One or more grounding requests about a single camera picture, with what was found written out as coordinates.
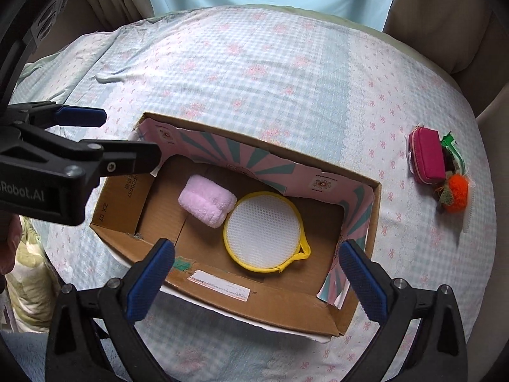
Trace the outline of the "person left hand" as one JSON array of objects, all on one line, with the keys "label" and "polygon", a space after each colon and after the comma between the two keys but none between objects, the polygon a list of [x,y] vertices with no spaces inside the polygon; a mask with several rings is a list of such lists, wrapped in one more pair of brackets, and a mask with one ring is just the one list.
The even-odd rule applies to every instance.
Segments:
[{"label": "person left hand", "polygon": [[1,274],[5,275],[12,271],[16,261],[17,247],[20,244],[23,235],[23,226],[19,215],[10,215],[10,226],[7,238],[1,241],[0,260]]}]

